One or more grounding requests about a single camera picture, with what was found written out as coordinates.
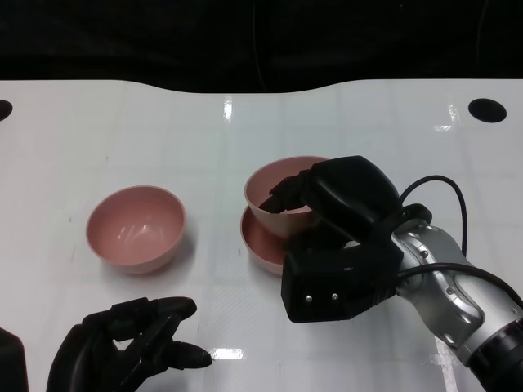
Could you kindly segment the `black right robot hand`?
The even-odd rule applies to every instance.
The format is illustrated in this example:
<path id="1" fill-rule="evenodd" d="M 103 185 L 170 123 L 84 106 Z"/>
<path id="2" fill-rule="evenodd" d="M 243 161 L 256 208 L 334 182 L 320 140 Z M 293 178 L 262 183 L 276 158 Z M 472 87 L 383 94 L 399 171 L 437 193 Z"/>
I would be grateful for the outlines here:
<path id="1" fill-rule="evenodd" d="M 309 207 L 322 221 L 362 243 L 379 222 L 402 208 L 395 186 L 362 156 L 333 158 L 288 176 L 260 208 L 282 213 Z"/>

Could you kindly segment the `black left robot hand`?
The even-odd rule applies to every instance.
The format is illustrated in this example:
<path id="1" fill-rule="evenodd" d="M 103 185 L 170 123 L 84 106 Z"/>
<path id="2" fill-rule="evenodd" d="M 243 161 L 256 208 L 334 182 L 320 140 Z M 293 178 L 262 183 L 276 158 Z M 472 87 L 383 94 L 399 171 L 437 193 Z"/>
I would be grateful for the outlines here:
<path id="1" fill-rule="evenodd" d="M 145 297 L 89 314 L 74 325 L 51 365 L 49 391 L 136 391 L 150 377 L 206 368 L 205 349 L 173 338 L 197 305 L 189 297 Z"/>

